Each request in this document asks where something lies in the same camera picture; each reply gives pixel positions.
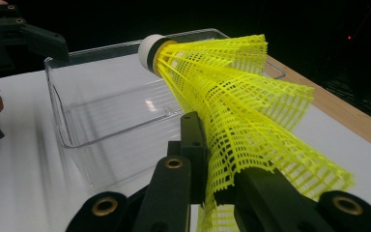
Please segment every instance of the clear plastic container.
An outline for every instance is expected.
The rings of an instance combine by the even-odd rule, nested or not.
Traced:
[[[215,29],[167,35],[179,43],[227,38]],[[141,41],[44,61],[56,130],[90,189],[110,189],[154,168],[168,141],[180,140],[183,111],[164,81],[145,70]],[[267,62],[264,75],[284,72]]]

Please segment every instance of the shuttlecock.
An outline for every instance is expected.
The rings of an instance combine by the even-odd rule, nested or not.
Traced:
[[[313,89],[262,76],[267,45],[264,35],[192,43],[152,35],[139,46],[142,66],[202,120],[210,149],[204,222],[211,226],[219,217],[214,192],[234,185],[234,175],[248,167],[278,168],[311,199],[353,183],[349,172],[289,132]]]

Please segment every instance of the badminton birdie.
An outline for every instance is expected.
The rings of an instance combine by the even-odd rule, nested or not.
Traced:
[[[267,46],[264,35],[190,43],[152,35],[139,46],[142,66],[164,79],[185,112],[196,111],[202,120],[210,149],[205,228],[227,220],[220,218],[223,212],[215,214],[214,193],[234,185],[235,174],[248,167],[277,168],[315,200],[353,183],[351,173],[290,133],[313,89],[263,76]]]

